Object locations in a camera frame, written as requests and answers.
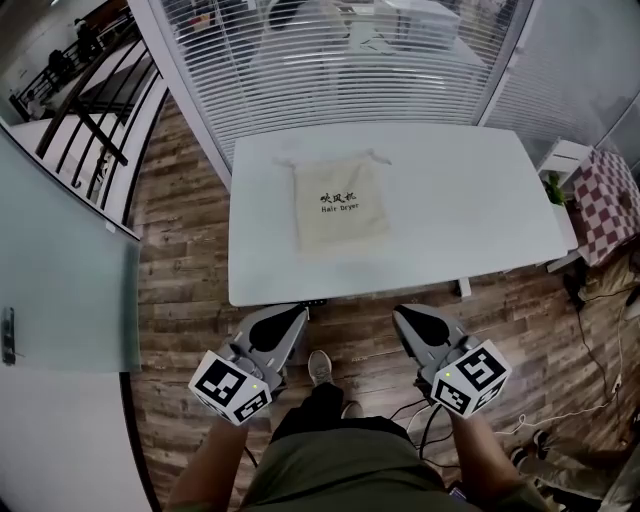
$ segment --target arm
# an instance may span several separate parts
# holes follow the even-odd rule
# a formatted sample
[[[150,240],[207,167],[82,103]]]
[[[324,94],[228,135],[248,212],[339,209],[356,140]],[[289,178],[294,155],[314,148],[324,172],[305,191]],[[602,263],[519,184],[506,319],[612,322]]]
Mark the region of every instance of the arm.
[[[450,416],[462,480],[474,501],[491,502],[523,485],[484,416],[478,413],[466,420]]]
[[[233,481],[247,440],[247,427],[222,418],[213,426],[171,490],[167,510],[203,504],[210,512],[226,512]]]

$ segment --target red checkered tablecloth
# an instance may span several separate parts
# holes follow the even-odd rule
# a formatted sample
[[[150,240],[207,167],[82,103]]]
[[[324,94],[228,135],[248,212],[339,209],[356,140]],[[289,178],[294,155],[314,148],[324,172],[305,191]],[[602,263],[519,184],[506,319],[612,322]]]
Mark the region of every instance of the red checkered tablecloth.
[[[585,259],[594,266],[640,232],[640,191],[627,164],[615,153],[593,151],[577,172],[575,197],[587,230]],[[631,208],[621,204],[625,191],[631,199]]]

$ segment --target drawstring bag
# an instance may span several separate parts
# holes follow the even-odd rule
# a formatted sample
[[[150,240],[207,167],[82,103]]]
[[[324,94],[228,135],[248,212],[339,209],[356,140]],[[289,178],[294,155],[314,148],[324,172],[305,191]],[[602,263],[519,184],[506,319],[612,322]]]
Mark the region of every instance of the drawstring bag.
[[[292,165],[302,252],[320,251],[389,231],[373,161],[390,163],[370,151],[343,160]]]

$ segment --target chinese characters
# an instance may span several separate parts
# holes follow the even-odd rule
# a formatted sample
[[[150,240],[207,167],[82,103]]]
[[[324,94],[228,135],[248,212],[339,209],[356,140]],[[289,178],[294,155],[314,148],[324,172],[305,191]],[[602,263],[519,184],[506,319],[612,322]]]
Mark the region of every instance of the chinese characters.
[[[332,203],[348,203],[350,201],[355,201],[356,199],[357,197],[353,192],[347,192],[344,195],[344,199],[342,198],[342,194],[334,194],[333,199],[331,199],[331,196],[328,193],[326,193],[320,198],[320,201],[323,203],[332,204]]]

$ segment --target green plant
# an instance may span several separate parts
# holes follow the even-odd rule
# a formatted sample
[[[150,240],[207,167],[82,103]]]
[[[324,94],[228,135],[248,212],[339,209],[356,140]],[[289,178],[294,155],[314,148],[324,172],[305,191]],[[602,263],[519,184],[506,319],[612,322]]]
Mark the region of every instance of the green plant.
[[[560,206],[564,205],[565,197],[564,192],[560,189],[558,183],[560,182],[560,177],[555,172],[550,172],[547,175],[547,181],[543,181],[544,189],[547,192],[547,197],[549,201],[553,204],[558,204]]]

